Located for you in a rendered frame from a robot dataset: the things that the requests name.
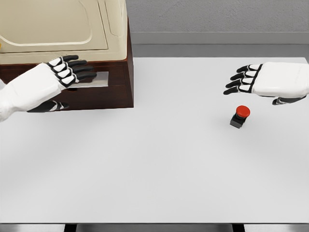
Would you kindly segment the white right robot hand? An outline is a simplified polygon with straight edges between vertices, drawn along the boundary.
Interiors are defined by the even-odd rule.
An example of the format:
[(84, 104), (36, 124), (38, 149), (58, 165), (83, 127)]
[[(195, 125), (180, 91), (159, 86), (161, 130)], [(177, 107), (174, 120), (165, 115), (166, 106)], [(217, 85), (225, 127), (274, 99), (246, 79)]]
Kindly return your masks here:
[(266, 62), (250, 64), (237, 69), (230, 78), (224, 95), (253, 93), (274, 97), (273, 105), (300, 101), (309, 95), (309, 64)]

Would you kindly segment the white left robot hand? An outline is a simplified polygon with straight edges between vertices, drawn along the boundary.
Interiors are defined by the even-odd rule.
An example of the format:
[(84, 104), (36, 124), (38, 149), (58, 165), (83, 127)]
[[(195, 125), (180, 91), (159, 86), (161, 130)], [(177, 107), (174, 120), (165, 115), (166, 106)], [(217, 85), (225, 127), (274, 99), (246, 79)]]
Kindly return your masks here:
[(56, 58), (47, 63), (40, 63), (19, 75), (6, 87), (11, 92), (15, 112), (42, 113), (66, 109), (68, 104), (48, 101), (70, 86), (88, 77), (96, 77), (93, 67), (87, 66), (86, 60), (79, 60), (77, 55)]

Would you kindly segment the cream cabinet with brown base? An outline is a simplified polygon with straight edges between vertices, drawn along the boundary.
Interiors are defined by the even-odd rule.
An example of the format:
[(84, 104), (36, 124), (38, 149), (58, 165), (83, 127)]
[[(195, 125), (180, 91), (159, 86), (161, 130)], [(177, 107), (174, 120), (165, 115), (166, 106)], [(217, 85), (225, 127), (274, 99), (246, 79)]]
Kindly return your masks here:
[(66, 55), (133, 64), (126, 0), (0, 0), (0, 83)]

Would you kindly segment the dark brown wooden drawer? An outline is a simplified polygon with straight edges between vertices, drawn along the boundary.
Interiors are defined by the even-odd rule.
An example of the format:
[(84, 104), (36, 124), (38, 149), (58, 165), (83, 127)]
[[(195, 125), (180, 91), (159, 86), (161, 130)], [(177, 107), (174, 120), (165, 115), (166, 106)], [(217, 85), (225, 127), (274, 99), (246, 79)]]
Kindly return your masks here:
[(131, 108), (134, 106), (133, 64), (123, 61), (91, 61), (95, 72), (108, 72), (106, 87), (66, 89), (48, 101), (63, 102), (69, 110)]

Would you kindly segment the red button switch, black base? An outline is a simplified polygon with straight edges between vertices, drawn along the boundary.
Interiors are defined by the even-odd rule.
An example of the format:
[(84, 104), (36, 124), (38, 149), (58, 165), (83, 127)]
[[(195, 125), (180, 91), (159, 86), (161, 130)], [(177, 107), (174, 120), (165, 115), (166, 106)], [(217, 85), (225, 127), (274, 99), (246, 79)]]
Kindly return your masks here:
[(250, 115), (250, 109), (247, 106), (240, 105), (236, 108), (236, 112), (230, 120), (230, 125), (236, 128), (241, 128)]

